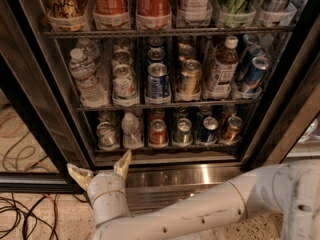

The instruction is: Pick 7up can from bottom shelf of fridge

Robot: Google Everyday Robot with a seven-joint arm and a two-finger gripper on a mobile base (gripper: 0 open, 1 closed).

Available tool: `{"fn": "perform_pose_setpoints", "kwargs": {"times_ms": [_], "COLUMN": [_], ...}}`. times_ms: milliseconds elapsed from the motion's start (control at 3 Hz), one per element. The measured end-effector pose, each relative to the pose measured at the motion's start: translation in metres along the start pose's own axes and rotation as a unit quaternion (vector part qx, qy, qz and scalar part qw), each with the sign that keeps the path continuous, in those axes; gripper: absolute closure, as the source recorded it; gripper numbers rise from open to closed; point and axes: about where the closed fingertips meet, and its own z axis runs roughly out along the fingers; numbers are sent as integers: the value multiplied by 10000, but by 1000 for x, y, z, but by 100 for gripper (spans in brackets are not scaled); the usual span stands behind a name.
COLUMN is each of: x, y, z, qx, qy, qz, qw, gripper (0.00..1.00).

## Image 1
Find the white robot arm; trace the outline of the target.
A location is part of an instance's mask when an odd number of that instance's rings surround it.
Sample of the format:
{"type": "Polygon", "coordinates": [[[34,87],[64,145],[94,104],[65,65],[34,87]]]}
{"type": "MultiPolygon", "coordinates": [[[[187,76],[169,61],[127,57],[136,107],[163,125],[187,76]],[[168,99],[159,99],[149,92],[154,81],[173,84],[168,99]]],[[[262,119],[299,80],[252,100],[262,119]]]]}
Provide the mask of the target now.
{"type": "Polygon", "coordinates": [[[132,215],[127,204],[130,162],[126,151],[98,174],[67,165],[93,207],[93,240],[168,240],[266,213],[283,215],[281,240],[320,240],[319,159],[260,167],[143,215],[132,215]]]}

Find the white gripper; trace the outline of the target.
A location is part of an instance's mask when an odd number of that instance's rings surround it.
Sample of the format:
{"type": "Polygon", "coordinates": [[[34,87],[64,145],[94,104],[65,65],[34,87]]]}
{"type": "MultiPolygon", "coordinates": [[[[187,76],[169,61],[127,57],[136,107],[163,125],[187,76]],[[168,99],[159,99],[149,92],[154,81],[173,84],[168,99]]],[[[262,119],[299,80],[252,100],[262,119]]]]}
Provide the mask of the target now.
{"type": "Polygon", "coordinates": [[[130,214],[124,179],[127,178],[131,159],[132,152],[127,150],[115,163],[114,171],[102,171],[94,177],[91,170],[67,164],[69,175],[87,191],[97,226],[130,214]]]}

